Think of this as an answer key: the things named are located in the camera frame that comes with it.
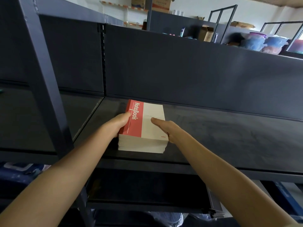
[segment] ceiling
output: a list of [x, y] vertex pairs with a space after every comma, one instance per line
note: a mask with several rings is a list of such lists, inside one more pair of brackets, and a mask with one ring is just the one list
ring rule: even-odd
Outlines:
[[255, 0], [277, 6], [289, 6], [293, 8], [303, 7], [303, 0]]

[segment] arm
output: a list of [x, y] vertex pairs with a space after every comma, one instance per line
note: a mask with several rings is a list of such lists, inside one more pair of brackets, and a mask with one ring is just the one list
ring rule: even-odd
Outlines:
[[152, 118], [242, 227], [284, 227], [297, 222], [248, 177], [172, 121]]
[[38, 176], [0, 214], [0, 227], [58, 226], [129, 116], [127, 112], [111, 119]]

